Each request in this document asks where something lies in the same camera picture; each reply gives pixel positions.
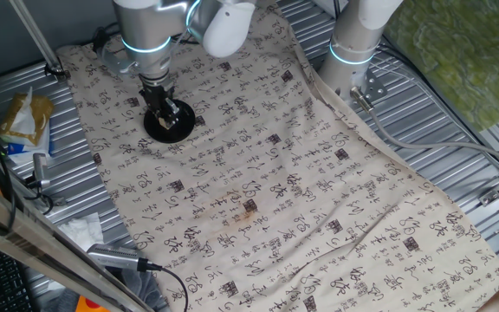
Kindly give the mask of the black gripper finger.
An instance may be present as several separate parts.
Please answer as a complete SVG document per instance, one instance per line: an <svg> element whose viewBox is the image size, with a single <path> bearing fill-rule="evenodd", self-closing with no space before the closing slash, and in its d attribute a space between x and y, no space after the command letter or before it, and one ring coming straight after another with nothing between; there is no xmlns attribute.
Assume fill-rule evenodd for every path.
<svg viewBox="0 0 499 312"><path fill-rule="evenodd" d="M159 126L162 127L162 128L164 128L164 129L167 129L168 128L168 123L167 123L166 118L164 118L162 116L161 111L158 108L155 108L153 114L154 114L155 119L158 122Z"/></svg>
<svg viewBox="0 0 499 312"><path fill-rule="evenodd" d="M166 118L165 124L167 126L173 126L178 122L178 114L180 112L180 109L176 105L176 103L173 100L171 100L170 98L166 98L165 103L170 109L170 113L168 114L168 117Z"/></svg>

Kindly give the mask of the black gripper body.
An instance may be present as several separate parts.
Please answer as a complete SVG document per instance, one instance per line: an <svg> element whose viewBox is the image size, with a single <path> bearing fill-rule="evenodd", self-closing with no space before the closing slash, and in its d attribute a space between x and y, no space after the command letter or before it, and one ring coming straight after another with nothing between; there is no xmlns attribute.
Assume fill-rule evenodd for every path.
<svg viewBox="0 0 499 312"><path fill-rule="evenodd" d="M150 111L172 111L172 80L143 80L139 91Z"/></svg>

